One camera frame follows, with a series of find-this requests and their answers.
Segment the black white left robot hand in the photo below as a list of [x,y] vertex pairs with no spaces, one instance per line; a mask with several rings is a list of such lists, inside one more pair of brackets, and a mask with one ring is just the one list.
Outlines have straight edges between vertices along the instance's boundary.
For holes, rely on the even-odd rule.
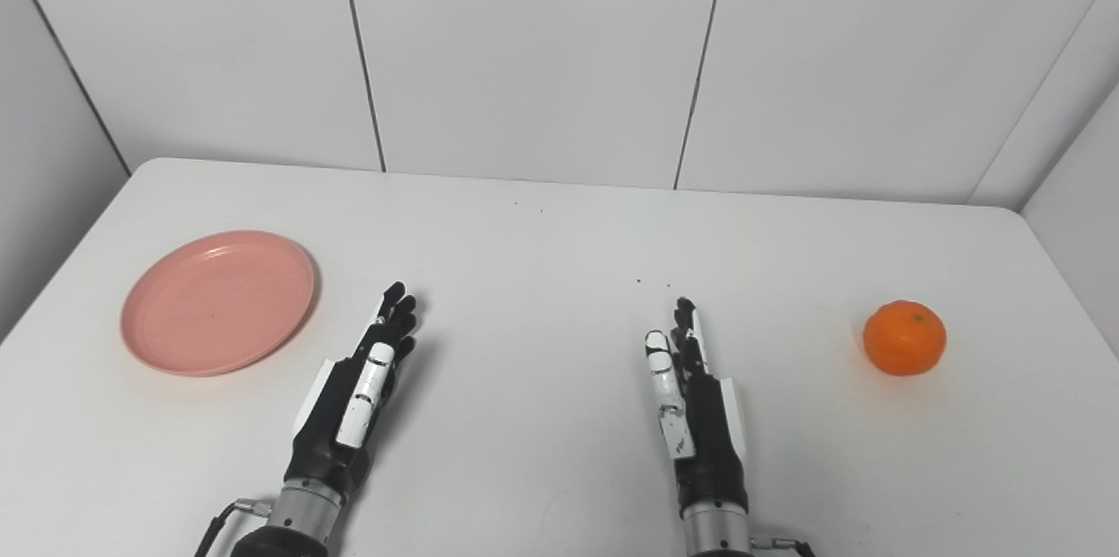
[[416,306],[407,286],[393,283],[352,355],[325,360],[297,414],[284,481],[320,483],[344,500],[364,484],[372,432],[415,347]]

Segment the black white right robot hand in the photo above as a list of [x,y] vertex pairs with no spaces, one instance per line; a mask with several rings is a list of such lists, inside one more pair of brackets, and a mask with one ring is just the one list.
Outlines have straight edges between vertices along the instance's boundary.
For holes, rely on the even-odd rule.
[[668,333],[648,331],[645,355],[678,508],[685,512],[720,502],[747,511],[745,438],[734,383],[711,371],[696,303],[678,298],[674,319]]

